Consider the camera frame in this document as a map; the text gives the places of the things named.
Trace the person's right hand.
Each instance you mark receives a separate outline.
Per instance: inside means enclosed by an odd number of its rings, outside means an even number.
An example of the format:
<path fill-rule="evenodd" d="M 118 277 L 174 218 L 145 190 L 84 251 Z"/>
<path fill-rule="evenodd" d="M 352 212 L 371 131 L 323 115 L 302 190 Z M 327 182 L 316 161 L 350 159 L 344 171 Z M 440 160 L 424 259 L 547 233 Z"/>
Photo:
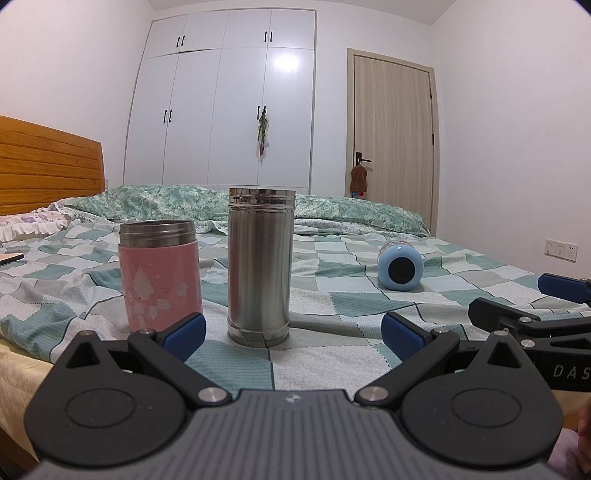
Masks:
<path fill-rule="evenodd" d="M 577 432 L 580 437 L 588 437 L 591 429 L 591 399 L 588 399 L 578 411 Z"/>

